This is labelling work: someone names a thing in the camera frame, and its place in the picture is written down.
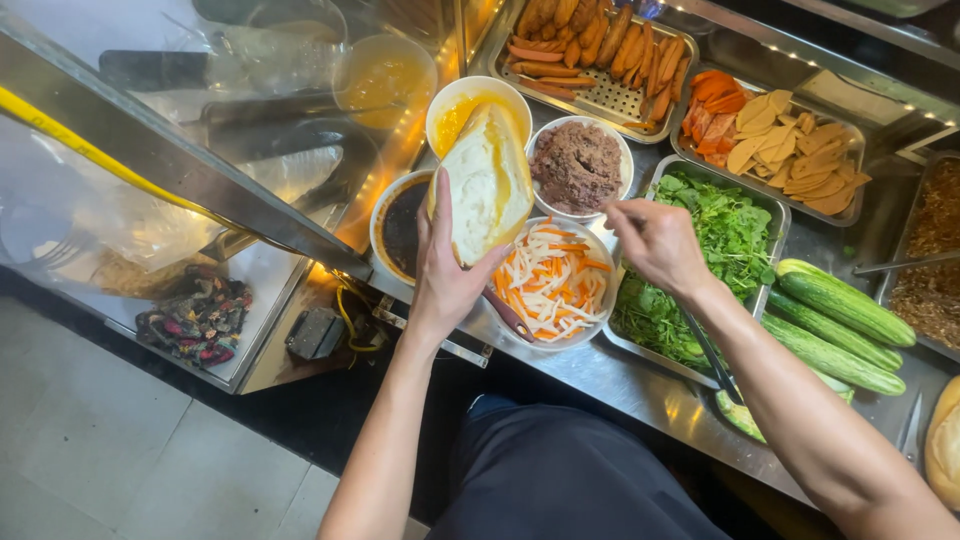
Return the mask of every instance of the hand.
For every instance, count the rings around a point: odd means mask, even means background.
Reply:
[[[470,313],[487,286],[490,275],[514,249],[513,244],[493,247],[470,270],[463,270],[453,257],[453,209],[450,177],[446,169],[437,174],[437,207],[433,223],[427,217],[426,197],[417,211],[417,285],[410,306],[407,331],[439,346]]]
[[[606,206],[607,223],[623,255],[646,281],[681,300],[717,282],[704,263],[690,212],[634,199]]]

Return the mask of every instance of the tile floor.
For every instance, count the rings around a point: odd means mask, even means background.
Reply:
[[[328,472],[8,297],[0,343],[0,538],[314,537]]]

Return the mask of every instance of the herb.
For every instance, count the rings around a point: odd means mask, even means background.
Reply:
[[[658,203],[689,210],[707,268],[742,304],[762,283],[774,282],[767,256],[770,212],[755,207],[739,188],[721,189],[684,173],[660,178]],[[620,284],[611,325],[635,343],[691,367],[709,368],[677,304],[641,278],[629,263]]]

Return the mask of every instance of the stainless steel counter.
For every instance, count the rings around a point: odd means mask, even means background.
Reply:
[[[531,101],[530,106],[535,130],[562,115],[539,102]],[[657,163],[672,150],[669,143],[640,145],[631,141],[628,144],[636,166],[632,190],[638,192],[650,183]],[[429,155],[419,168],[435,164],[436,158]],[[871,293],[876,284],[852,279],[850,270],[860,262],[887,259],[886,252],[896,243],[894,240],[913,199],[921,169],[896,159],[873,163],[868,172],[876,180],[867,190],[859,223],[838,229],[794,212],[783,256],[806,259]],[[612,234],[603,224],[604,220],[600,219],[589,224],[589,228],[610,245]],[[844,255],[845,246],[854,248],[853,257]],[[413,288],[390,276],[376,261],[371,285],[402,302],[409,304],[412,300]],[[483,302],[477,303],[460,330],[744,474],[809,503],[769,448],[720,416],[712,391],[681,380],[644,358],[616,349],[602,335],[557,355],[533,352],[504,333]],[[916,393],[924,393],[922,426],[925,426],[936,397],[950,374],[958,369],[960,366],[946,358],[915,347],[904,352],[903,368],[898,372],[907,383],[904,395],[889,398],[858,389],[853,407],[899,448]],[[921,430],[920,437],[924,433],[925,430]]]

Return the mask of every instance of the bowl of soy sauce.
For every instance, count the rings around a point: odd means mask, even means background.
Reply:
[[[384,189],[370,220],[373,254],[398,280],[417,279],[417,210],[426,197],[434,169],[401,176]]]

